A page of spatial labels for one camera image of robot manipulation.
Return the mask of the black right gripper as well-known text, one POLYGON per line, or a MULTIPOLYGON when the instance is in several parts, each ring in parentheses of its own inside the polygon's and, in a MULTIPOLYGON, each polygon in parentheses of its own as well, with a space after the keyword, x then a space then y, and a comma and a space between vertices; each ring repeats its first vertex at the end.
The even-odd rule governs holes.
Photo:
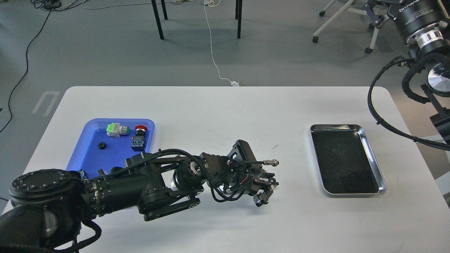
POLYGON ((415 44, 416 32, 428 26, 449 26, 449 15, 440 0, 404 0, 401 5, 384 0, 367 0, 364 12, 375 28, 381 28, 390 18, 393 20, 405 44, 415 44))

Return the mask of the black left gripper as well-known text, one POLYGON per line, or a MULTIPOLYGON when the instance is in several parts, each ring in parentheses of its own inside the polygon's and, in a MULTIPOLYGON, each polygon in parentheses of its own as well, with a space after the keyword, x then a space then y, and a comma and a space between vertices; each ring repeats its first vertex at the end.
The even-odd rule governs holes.
POLYGON ((235 168, 225 182, 225 195, 237 198, 242 195, 253 196, 257 207, 269 203, 274 188, 279 185, 274 173, 258 174, 250 168, 235 168))

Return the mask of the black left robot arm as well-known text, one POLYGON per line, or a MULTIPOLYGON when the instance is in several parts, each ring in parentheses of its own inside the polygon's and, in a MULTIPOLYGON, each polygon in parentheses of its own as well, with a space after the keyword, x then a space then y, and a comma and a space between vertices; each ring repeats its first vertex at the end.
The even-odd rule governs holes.
POLYGON ((200 204, 205 183, 218 203, 247 194, 260 207, 278 185, 263 166, 278 164, 257 160, 248 142, 237 140, 226 156, 143 152, 91 179, 78 171, 32 171, 10 186, 13 208, 1 216, 1 252, 77 253, 100 238, 95 218, 133 206, 145 221, 185 211, 200 204))

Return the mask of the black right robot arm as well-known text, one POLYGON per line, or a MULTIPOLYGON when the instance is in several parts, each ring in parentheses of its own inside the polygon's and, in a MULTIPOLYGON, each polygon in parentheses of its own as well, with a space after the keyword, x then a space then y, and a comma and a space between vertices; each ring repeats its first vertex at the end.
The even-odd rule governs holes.
POLYGON ((426 146, 449 151, 449 109, 437 96, 449 97, 449 14, 440 0, 369 0, 363 6, 376 28, 392 19, 410 57, 395 57, 387 63, 371 83, 367 95, 368 108, 376 120, 392 133, 426 146), (421 104, 431 103, 437 114, 430 117, 443 141, 431 141, 406 134, 386 122, 375 110, 372 91, 376 81, 393 66, 405 66, 401 87, 406 96, 421 104))

